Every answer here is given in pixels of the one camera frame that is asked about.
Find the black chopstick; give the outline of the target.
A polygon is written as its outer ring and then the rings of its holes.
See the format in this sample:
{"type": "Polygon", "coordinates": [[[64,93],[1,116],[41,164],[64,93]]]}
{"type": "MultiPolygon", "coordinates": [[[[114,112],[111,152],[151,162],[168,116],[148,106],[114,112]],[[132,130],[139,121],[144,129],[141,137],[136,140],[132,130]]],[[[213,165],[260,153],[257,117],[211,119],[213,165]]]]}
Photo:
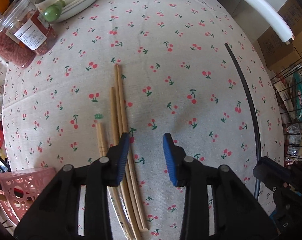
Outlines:
{"type": "Polygon", "coordinates": [[[250,91],[242,59],[237,59],[232,46],[224,43],[227,71],[224,73],[222,110],[224,132],[220,159],[232,167],[243,184],[259,199],[261,182],[253,175],[254,166],[261,158],[261,136],[254,98],[250,91]]]}

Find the wooden chopstick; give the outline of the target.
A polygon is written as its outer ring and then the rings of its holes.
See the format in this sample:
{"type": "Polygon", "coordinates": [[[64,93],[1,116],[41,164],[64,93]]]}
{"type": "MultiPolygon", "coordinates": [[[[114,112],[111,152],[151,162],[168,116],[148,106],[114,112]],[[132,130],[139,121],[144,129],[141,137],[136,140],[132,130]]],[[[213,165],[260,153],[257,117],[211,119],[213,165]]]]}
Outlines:
{"type": "Polygon", "coordinates": [[[117,139],[124,134],[127,136],[126,147],[128,153],[126,155],[126,165],[124,169],[123,180],[120,183],[120,189],[126,214],[128,217],[127,224],[131,226],[131,230],[136,239],[140,239],[140,233],[148,231],[147,222],[144,217],[142,199],[139,192],[139,186],[136,179],[133,155],[130,150],[130,136],[128,134],[127,114],[124,103],[124,92],[122,83],[122,72],[120,65],[115,65],[115,103],[116,103],[116,120],[117,124],[112,129],[118,130],[117,139]]]}
{"type": "MultiPolygon", "coordinates": [[[[128,129],[128,119],[126,113],[126,104],[124,102],[124,88],[123,88],[123,81],[122,81],[122,68],[119,64],[115,64],[115,77],[116,77],[116,85],[118,95],[116,99],[119,100],[119,106],[117,106],[117,110],[120,111],[120,123],[122,125],[123,132],[129,133],[128,129]]],[[[139,191],[139,186],[137,183],[135,165],[133,160],[133,154],[131,152],[131,148],[129,149],[128,153],[128,165],[127,165],[127,175],[128,175],[128,186],[129,186],[129,194],[131,197],[131,203],[133,204],[133,209],[135,213],[135,218],[137,221],[137,226],[141,232],[147,231],[147,225],[144,221],[144,211],[142,205],[142,199],[139,191]]]]}
{"type": "MultiPolygon", "coordinates": [[[[113,143],[117,145],[120,141],[120,132],[122,129],[120,128],[121,119],[118,117],[116,93],[114,87],[110,88],[110,108],[112,139],[113,143]]],[[[111,192],[113,205],[126,239],[142,239],[131,202],[125,174],[123,175],[120,185],[111,192]]]]}

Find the disposable chopsticks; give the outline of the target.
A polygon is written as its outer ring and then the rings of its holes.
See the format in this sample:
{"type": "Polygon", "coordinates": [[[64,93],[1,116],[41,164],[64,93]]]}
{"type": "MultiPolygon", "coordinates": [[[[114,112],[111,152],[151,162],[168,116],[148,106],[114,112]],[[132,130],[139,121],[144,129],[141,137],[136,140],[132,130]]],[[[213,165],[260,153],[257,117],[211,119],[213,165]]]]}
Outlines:
{"type": "MultiPolygon", "coordinates": [[[[108,151],[108,145],[105,139],[104,127],[102,123],[98,121],[96,122],[96,131],[97,131],[97,140],[98,140],[100,156],[106,157],[108,151]]],[[[126,239],[133,239],[132,233],[130,231],[130,223],[127,220],[126,211],[123,208],[118,189],[116,187],[109,187],[108,192],[111,198],[112,205],[114,207],[114,211],[117,215],[118,222],[122,228],[122,231],[126,239]]]]}

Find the cherry print tablecloth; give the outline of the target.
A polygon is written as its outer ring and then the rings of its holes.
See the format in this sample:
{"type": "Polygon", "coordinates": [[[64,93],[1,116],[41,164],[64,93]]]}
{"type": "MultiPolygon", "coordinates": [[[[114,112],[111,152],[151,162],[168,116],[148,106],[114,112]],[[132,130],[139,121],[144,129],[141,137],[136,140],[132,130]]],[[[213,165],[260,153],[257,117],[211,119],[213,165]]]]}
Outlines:
{"type": "Polygon", "coordinates": [[[117,63],[148,228],[142,238],[178,239],[185,190],[169,179],[162,138],[171,133],[205,165],[224,164],[226,42],[250,83],[261,154],[283,163],[281,117],[267,70],[217,0],[97,0],[54,29],[54,47],[27,68],[0,59],[0,118],[11,169],[59,170],[96,160],[97,121],[113,142],[109,98],[117,63]]]}

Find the pink perforated utensil basket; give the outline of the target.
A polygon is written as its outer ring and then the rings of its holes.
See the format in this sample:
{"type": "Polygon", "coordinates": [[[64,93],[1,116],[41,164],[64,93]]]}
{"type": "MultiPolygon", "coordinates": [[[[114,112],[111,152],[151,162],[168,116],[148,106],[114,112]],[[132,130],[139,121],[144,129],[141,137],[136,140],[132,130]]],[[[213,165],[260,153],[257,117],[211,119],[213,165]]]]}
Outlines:
{"type": "Polygon", "coordinates": [[[16,226],[39,194],[56,175],[53,167],[30,168],[0,174],[6,200],[0,201],[6,217],[16,226]]]}

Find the brown cardboard box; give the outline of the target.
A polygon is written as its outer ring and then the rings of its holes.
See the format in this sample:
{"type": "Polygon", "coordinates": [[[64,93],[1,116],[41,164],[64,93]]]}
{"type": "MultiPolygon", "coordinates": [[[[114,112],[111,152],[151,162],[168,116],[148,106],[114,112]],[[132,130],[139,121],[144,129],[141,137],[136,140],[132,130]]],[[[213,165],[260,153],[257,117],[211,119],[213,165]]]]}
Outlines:
{"type": "Polygon", "coordinates": [[[284,3],[258,43],[267,68],[276,73],[302,58],[302,6],[297,0],[284,3]]]}

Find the goji berry jar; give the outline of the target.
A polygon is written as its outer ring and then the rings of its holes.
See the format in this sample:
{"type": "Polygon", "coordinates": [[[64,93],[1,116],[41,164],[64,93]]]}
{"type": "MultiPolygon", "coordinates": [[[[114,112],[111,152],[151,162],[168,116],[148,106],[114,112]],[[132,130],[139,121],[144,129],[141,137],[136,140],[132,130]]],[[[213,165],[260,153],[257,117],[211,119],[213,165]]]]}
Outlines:
{"type": "Polygon", "coordinates": [[[0,57],[17,67],[28,67],[35,58],[35,53],[2,25],[3,15],[0,13],[0,57]]]}

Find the green jade ornament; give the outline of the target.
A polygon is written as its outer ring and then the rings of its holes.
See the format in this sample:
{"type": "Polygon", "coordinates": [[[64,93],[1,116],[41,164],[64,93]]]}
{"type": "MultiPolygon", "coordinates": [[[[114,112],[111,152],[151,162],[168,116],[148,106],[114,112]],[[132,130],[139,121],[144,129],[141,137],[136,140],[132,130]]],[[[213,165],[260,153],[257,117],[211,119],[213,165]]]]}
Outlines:
{"type": "Polygon", "coordinates": [[[58,20],[58,18],[62,14],[63,7],[65,7],[66,3],[63,0],[58,0],[51,6],[47,7],[44,11],[44,19],[47,22],[54,22],[58,20]]]}

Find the labelled snack jar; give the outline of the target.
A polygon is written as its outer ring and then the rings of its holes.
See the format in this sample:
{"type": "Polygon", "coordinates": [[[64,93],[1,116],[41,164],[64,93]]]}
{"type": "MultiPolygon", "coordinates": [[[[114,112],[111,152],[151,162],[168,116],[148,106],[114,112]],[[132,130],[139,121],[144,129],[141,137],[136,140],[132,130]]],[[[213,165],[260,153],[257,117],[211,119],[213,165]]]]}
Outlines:
{"type": "Polygon", "coordinates": [[[56,44],[58,35],[31,0],[20,0],[9,8],[2,22],[19,41],[43,56],[56,44]]]}

